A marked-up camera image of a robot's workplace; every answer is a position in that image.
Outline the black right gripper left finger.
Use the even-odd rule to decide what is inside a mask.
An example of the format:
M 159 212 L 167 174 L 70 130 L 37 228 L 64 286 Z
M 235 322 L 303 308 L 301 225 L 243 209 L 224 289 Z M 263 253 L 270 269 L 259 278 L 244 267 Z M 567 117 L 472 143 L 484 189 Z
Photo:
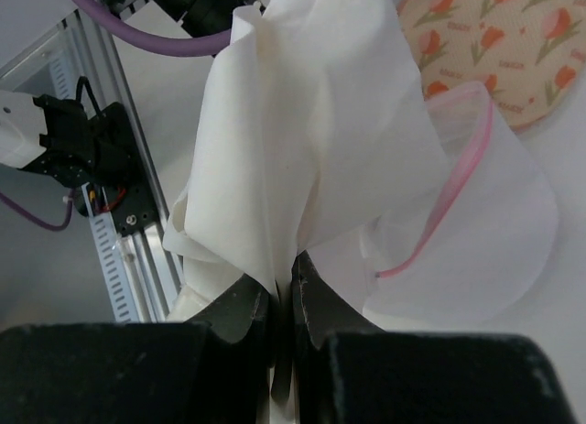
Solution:
M 183 322 L 26 325 L 1 335 L 4 423 L 254 423 L 271 298 L 239 278 Z

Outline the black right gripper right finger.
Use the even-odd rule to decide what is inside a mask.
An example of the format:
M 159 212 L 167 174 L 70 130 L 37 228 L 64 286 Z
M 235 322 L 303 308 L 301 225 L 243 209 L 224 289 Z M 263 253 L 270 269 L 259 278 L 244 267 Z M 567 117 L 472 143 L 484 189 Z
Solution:
M 572 423 L 552 364 L 526 337 L 387 332 L 322 280 L 292 268 L 302 423 Z

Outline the white bra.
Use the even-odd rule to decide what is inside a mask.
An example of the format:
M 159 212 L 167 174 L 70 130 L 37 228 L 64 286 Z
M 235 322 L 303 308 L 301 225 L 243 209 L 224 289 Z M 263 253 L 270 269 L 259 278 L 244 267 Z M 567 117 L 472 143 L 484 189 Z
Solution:
M 242 276 L 276 303 L 297 255 L 440 186 L 449 162 L 393 0 L 270 0 L 233 13 L 163 245 L 185 321 Z

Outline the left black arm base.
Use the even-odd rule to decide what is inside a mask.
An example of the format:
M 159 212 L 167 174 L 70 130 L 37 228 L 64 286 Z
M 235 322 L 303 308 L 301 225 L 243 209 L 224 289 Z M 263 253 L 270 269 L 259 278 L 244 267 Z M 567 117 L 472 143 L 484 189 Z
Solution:
M 121 236 L 158 222 L 155 198 L 125 107 L 111 103 L 89 125 L 96 147 L 90 183 L 101 189 L 98 210 L 110 214 Z

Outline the white mesh laundry bag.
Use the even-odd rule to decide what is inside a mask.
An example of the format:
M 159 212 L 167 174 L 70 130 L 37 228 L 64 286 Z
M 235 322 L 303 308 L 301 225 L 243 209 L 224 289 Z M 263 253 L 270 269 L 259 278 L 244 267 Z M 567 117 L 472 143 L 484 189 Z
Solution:
M 449 175 L 361 233 L 363 313 L 386 329 L 490 320 L 537 281 L 559 227 L 547 177 L 482 83 L 466 82 L 427 107 Z

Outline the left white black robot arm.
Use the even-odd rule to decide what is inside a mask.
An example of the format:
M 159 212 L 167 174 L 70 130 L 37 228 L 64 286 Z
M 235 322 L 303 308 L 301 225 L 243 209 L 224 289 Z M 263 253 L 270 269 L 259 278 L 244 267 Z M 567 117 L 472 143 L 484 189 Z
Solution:
M 124 42 L 162 56 L 217 54 L 230 38 L 233 11 L 255 0 L 150 0 L 178 22 L 186 39 L 163 38 L 128 26 L 110 10 L 124 0 L 73 0 L 100 27 Z M 129 114 L 118 102 L 100 107 L 87 77 L 71 98 L 2 92 L 1 162 L 52 177 L 66 188 L 90 182 L 129 189 L 144 175 Z

